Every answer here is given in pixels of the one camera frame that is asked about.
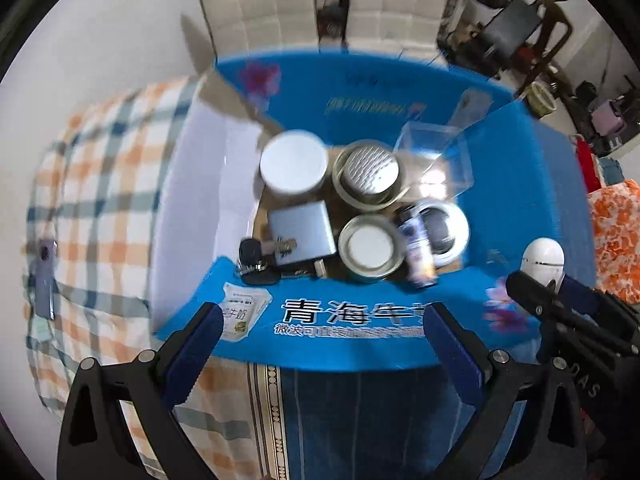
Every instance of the printed flower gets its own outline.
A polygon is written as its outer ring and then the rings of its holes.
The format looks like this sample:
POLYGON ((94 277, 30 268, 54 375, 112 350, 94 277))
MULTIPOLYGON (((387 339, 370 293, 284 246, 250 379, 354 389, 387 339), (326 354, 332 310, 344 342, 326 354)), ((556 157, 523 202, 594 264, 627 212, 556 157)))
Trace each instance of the printed flower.
POLYGON ((488 309, 482 316, 497 332, 525 332, 529 328, 530 316, 507 294, 506 278, 498 278, 494 288, 488 288, 489 298, 484 302, 488 309))
POLYGON ((484 313, 485 320, 497 332, 526 332, 529 328, 529 317, 519 310, 504 307, 491 307, 484 313))
POLYGON ((260 112, 267 111, 269 99, 280 92, 281 76, 278 65, 263 65, 255 61, 248 62, 238 73, 247 100, 260 112))
POLYGON ((498 278, 495 282, 495 288, 488 288, 486 294, 489 301, 484 302, 484 306, 509 306, 513 304, 513 300, 507 294, 506 278, 498 278))

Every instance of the red cloth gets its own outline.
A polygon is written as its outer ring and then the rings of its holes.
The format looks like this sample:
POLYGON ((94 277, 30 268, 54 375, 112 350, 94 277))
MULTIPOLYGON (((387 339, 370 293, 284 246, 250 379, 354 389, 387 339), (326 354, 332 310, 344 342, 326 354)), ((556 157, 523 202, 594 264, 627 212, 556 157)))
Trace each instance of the red cloth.
POLYGON ((582 169, 582 177, 584 183, 587 185, 587 192, 591 193, 600 189, 600 179, 596 174, 596 169, 593 166, 593 157, 591 156, 591 149, 589 145, 582 139, 578 139, 578 145, 576 153, 578 156, 578 162, 580 162, 580 168, 582 169))

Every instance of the orange patterned cloth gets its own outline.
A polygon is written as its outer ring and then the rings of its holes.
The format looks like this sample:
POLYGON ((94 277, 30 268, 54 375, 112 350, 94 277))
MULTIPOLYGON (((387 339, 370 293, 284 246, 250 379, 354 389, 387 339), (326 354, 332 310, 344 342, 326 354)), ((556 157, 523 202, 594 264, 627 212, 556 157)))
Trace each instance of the orange patterned cloth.
POLYGON ((596 286, 640 303, 640 186, 625 180, 589 195, 596 245, 596 286))

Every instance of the key fob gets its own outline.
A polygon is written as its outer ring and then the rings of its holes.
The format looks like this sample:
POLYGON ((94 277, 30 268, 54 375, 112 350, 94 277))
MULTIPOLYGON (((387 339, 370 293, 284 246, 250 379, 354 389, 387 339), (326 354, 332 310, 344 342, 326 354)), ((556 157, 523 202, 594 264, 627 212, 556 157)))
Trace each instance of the key fob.
POLYGON ((277 267, 267 267, 264 270, 250 272, 241 277, 242 282, 249 286, 269 286, 280 281, 282 273, 277 267))
POLYGON ((246 267, 257 267, 262 261, 262 246, 260 240, 245 238, 240 242, 238 260, 246 267))

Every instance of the transparent plastic box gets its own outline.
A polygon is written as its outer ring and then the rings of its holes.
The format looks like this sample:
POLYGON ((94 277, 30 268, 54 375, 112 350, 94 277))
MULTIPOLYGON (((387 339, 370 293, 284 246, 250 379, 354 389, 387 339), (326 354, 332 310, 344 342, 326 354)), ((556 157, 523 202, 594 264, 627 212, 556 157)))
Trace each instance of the transparent plastic box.
POLYGON ((465 133, 455 126, 408 122, 394 153, 406 171, 404 202, 453 200, 474 184, 465 133))

